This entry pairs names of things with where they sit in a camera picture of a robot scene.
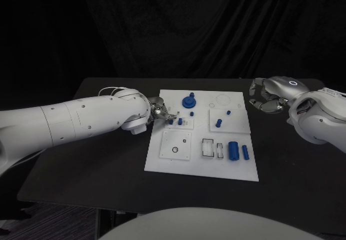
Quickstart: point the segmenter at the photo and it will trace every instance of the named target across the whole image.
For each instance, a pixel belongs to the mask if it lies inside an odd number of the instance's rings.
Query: cable
[[[38,151],[33,156],[30,156],[25,160],[14,163],[14,164],[8,167],[8,169],[11,169],[12,167],[15,167],[15,166],[20,165],[21,163],[27,162],[28,160],[31,160],[37,155],[40,155],[40,154],[43,153],[44,150],[46,150],[46,149],[40,150],[40,151]]]
[[[126,87],[122,87],[122,86],[119,86],[119,87],[116,87],[116,86],[108,86],[108,87],[105,87],[105,88],[102,88],[100,90],[99,90],[99,92],[98,92],[98,96],[99,96],[99,94],[100,94],[100,92],[105,90],[105,89],[113,89],[112,90],[112,92],[110,92],[110,95],[112,95],[112,93],[113,93],[113,91],[116,90],[116,89],[128,89]]]

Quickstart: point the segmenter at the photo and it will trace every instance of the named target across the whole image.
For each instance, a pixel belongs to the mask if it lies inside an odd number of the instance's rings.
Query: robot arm
[[[260,95],[268,102],[250,99],[250,104],[269,114],[288,106],[286,122],[298,135],[314,144],[331,143],[346,153],[346,94],[328,88],[309,91],[298,80],[285,76],[255,78],[250,96],[256,85],[262,86]]]
[[[41,149],[89,138],[116,128],[135,135],[157,118],[168,120],[159,97],[145,98],[135,89],[115,95],[76,99],[47,106],[0,112],[0,174]]]

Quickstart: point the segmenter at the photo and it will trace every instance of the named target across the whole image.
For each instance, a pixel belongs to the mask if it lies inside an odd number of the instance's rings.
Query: blue cylinder
[[[220,126],[221,126],[221,120],[220,119],[217,119],[217,122],[216,122],[216,128],[219,128]]]
[[[229,160],[232,160],[232,161],[239,160],[239,149],[237,149],[236,141],[230,141],[227,143],[227,151],[229,151]]]
[[[242,154],[243,154],[243,159],[249,160],[249,153],[247,153],[247,147],[246,145],[242,145]]]
[[[184,97],[181,100],[181,105],[185,109],[191,109],[196,105],[196,99],[190,96]]]

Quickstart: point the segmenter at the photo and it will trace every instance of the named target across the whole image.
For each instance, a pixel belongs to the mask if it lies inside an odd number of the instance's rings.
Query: black table
[[[138,135],[118,129],[47,149],[17,198],[135,213],[219,208],[307,231],[346,234],[346,155],[298,136],[286,112],[269,115],[250,106],[250,81],[86,78],[73,98],[109,86],[134,88],[147,97],[159,89],[243,92],[259,182],[144,171],[151,125]],[[315,79],[301,81],[311,90],[324,86]]]

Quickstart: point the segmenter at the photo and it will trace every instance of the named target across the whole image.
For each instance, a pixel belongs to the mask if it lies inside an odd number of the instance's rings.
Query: silver robot hand
[[[295,99],[308,92],[307,86],[291,77],[273,76],[271,78],[255,78],[249,86],[249,96],[253,96],[256,86],[260,88],[260,96],[266,100],[265,103],[249,100],[256,109],[268,114],[276,114],[283,110],[283,106],[291,106]]]

